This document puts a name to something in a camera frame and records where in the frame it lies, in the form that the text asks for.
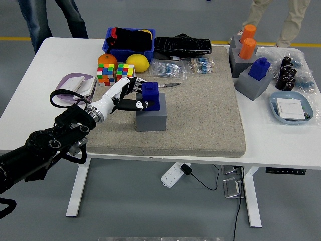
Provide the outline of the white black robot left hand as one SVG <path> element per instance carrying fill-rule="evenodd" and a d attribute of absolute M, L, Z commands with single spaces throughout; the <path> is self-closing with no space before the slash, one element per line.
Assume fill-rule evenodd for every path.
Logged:
<path fill-rule="evenodd" d="M 85 112 L 90 114 L 97 122 L 102 122 L 116 110 L 142 111 L 153 107 L 155 105 L 154 101 L 124 99 L 130 93 L 142 93 L 142 85 L 144 83 L 147 82 L 139 77 L 124 77 L 117 81 L 99 101 L 89 104 L 85 108 Z"/>

